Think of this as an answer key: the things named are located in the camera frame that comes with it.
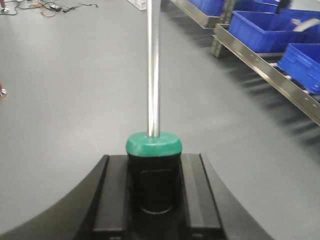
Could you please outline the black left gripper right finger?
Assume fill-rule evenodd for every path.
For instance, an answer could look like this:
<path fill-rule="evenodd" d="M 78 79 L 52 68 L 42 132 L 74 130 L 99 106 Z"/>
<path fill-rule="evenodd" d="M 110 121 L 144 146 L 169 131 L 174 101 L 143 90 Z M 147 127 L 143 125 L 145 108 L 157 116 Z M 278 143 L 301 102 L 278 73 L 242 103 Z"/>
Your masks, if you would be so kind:
<path fill-rule="evenodd" d="M 181 240 L 271 240 L 223 183 L 206 155 L 180 157 Z"/>

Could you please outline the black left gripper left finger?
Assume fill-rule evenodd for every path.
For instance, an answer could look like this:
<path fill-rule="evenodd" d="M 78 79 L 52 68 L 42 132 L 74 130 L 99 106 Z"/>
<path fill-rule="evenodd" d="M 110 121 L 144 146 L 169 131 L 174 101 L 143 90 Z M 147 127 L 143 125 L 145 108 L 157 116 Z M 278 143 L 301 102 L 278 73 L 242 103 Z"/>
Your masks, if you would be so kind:
<path fill-rule="evenodd" d="M 128 240 L 130 176 L 125 155 L 104 155 L 66 196 L 1 234 L 2 240 Z"/>

